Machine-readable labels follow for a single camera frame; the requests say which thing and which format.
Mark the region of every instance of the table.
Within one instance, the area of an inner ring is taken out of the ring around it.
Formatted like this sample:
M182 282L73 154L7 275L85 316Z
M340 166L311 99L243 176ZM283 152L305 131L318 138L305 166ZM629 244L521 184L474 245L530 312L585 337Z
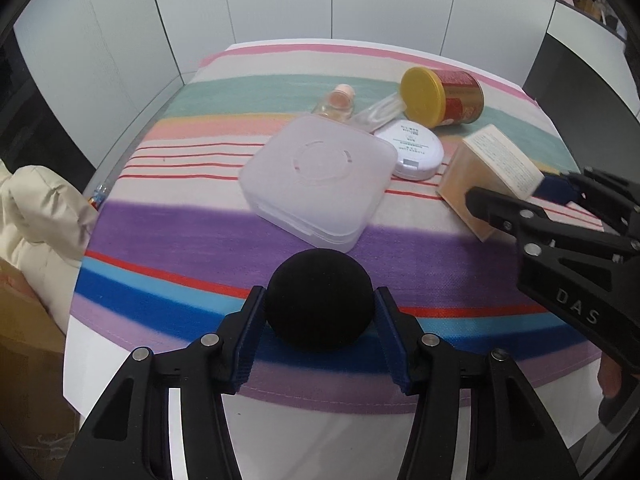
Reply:
M169 351L212 332L252 285L266 285L282 261L308 248L249 211L238 184L247 160L336 84L355 88L359 111L394 92L415 65L473 73L484 112L473 124L436 130L446 151L438 174L393 178L350 255L429 332L457 348L511 352L568 445L596 424L598 349L516 290L506 237L480 243L436 193L460 139L490 123L540 169L575 170L549 118L518 86L477 68L334 40L237 44L205 59L134 152L100 212L72 302L64 394L81 415L132 349ZM577 205L531 201L554 220L602 229ZM266 328L249 382L225 406L245 480L391 479L415 399L392 383L373 329L350 348L305 354ZM462 406L461 445L465 399ZM185 478L179 433L172 430L174 476ZM462 450L455 478L465 463Z

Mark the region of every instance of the yellow lid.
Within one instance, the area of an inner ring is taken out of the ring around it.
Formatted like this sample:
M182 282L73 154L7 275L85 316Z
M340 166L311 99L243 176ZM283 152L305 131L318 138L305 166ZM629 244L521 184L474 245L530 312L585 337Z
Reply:
M407 70L400 82L400 97L406 104L408 119L427 128L438 126L444 119L446 96L437 75L423 66Z

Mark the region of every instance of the red stripe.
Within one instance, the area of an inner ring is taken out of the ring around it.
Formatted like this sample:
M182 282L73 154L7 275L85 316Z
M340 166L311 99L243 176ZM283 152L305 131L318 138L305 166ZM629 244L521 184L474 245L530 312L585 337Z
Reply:
M420 186L438 187L438 184L434 182L424 182L424 181L418 182L417 180L407 180L405 178L398 178L396 176L391 177L391 180L395 182L406 182L407 184L419 184Z
M162 150L164 148L204 148L205 146L264 146L264 142L208 142L207 144L172 144L171 146L142 146L139 150Z
M238 180L236 176L222 176L222 175L121 175L118 179L121 178L212 178L214 180Z
M200 164L128 164L127 168L242 168L244 164L225 164L224 162L201 162Z
M209 156L209 155L223 155L223 156L254 156L253 153L223 153L223 152L213 152L213 153L188 153L186 155L134 155L129 160L133 160L134 158L185 158L188 156Z
M507 305L507 306L479 306L469 307L449 307L437 306L401 306L400 312L411 314L415 317L498 317L517 316L519 314L540 314L548 312L540 305Z
M584 209L580 208L580 206L578 206L578 205L569 204L569 205L566 205L565 207L567 207L569 209L573 209L575 212L582 213L583 215L590 216L591 218L598 218L593 213L589 213L588 211L585 211Z
M150 267L143 267L137 264L130 264L117 258L112 258L106 254L97 253L95 251L87 250L84 253L85 256L99 260L105 264L109 264L120 269L130 270L137 274L143 274L144 276L150 276L152 278L158 278L159 280L165 280L166 282L177 283L178 285L184 285L191 288L197 288L198 290L205 290L206 292L215 292L217 294L224 294L225 296L233 296L234 298L241 298L244 300L249 295L247 288L239 288L236 286L221 285L219 283L204 282L203 280L196 280L194 278L187 278L180 274L174 274L172 272L166 272L165 270L151 269Z
M186 276L174 274L165 270L152 269L150 267L125 262L118 258L107 256L106 254L97 253L96 251L87 250L84 255L105 264L118 267L119 269L128 270L151 278L157 278L158 280L164 280L166 282L177 283L177 285L197 288L198 290L213 292L215 294L224 294L225 296L240 298L242 300L249 295L249 289L247 288L187 278ZM411 314L416 317L441 318L516 316L518 314L538 314L540 312L547 312L545 308L539 305L481 306L476 308L401 306L399 308L401 312Z
M442 200L441 196L423 195L421 193L412 193L411 191L398 191L395 189L387 189L385 193L389 193L391 195L407 195L407 196L415 196L418 198L431 198L432 200Z
M600 228L602 227L602 224L600 224L599 222L592 222L591 220L587 220L586 218L580 218L579 216L569 215L569 213L563 213L562 211L556 211L555 209L549 209L548 207L543 207L543 209L549 213L556 213L557 215L568 216L569 218L573 218L574 220L585 222L585 224L590 224Z

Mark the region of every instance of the green stripe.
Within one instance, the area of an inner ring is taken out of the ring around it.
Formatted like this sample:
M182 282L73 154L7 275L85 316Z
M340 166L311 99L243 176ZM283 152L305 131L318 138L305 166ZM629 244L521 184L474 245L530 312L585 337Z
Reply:
M340 83L355 89L356 112L398 89L396 83L359 77L295 74L235 77L188 84L171 102L164 117L311 111L322 95ZM561 139L488 106L474 123L444 126L436 132L466 136L487 124L494 124L504 132L529 158L556 170L577 169Z

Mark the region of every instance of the square plastic container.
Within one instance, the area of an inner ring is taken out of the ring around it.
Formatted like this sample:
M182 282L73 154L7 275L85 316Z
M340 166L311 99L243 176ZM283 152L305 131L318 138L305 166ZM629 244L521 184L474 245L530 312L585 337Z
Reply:
M398 152L385 140L306 114L240 172L251 208L315 247L349 251L388 186Z

